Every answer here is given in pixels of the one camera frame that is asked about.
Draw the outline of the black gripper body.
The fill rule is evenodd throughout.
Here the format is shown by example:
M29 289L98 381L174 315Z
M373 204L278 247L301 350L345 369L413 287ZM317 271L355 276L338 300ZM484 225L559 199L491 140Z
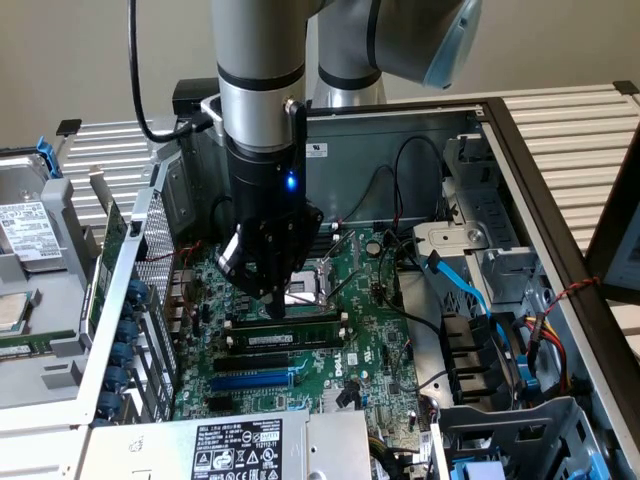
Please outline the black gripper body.
M235 219L242 225L266 224L272 230L286 281L292 224L308 201L305 164L294 146L260 153L228 139L226 153Z

